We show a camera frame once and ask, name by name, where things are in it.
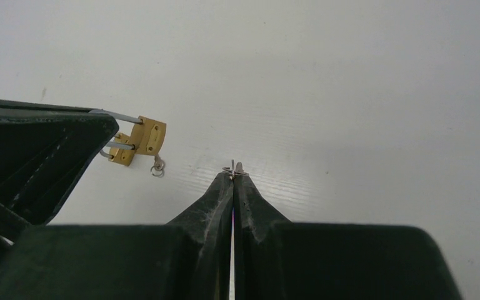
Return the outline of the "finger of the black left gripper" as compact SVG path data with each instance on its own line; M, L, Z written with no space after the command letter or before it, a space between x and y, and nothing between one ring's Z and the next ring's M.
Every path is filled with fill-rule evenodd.
M36 104L0 99L0 121L91 121L90 108Z

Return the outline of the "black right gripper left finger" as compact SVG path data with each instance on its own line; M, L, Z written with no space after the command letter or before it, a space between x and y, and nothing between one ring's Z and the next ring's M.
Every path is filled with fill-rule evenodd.
M163 225L28 229L0 266L0 299L228 299L232 205L220 173Z

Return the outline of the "brass padlock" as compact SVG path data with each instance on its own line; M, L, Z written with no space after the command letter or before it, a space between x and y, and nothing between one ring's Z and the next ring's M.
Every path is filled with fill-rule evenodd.
M100 155L108 161L123 166L130 166L134 156L154 157L153 171L163 171L164 161L159 157L159 152L164 144L166 136L166 123L144 116L132 117L103 109L91 110L93 114L107 114L119 121L132 123L132 131L129 135L117 132L106 143L109 151L100 150Z

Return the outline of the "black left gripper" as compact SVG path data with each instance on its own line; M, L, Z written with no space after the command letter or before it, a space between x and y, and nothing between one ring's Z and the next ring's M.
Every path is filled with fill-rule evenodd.
M118 129L107 114L0 119L0 263L9 241L58 213Z

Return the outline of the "silver keys of padlock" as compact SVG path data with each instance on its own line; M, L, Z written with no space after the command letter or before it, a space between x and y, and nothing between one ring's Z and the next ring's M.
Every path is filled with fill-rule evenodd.
M227 174L230 180L234 180L239 176L249 176L249 173L243 170L242 162L235 162L233 159L231 160L231 165L223 167L222 171Z

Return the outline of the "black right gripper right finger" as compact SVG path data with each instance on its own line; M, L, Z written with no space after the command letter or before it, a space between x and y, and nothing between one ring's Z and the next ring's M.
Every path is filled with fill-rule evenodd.
M234 179L237 299L461 299L433 238L412 226L292 222Z

